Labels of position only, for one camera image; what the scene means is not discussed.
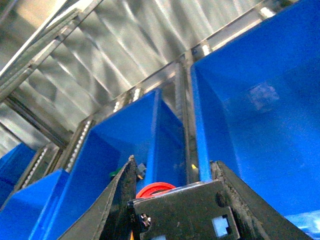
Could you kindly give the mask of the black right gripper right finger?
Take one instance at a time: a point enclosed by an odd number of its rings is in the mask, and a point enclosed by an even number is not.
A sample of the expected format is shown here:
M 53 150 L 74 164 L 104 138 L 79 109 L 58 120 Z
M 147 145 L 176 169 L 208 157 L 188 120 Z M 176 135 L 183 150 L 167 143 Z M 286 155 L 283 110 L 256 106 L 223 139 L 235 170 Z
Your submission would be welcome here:
M 230 207 L 241 240 L 310 240 L 311 237 L 288 221 L 222 161 L 210 163 L 213 180 L 222 184 L 217 204 Z

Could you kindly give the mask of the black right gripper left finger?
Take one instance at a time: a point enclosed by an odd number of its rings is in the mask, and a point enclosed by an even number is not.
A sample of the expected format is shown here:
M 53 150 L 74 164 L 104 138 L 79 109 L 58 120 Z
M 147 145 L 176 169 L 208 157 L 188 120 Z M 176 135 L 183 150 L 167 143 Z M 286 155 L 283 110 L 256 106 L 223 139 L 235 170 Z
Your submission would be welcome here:
M 129 240 L 131 220 L 128 201 L 136 196 L 137 164 L 128 161 L 90 208 L 69 227 L 60 240 Z

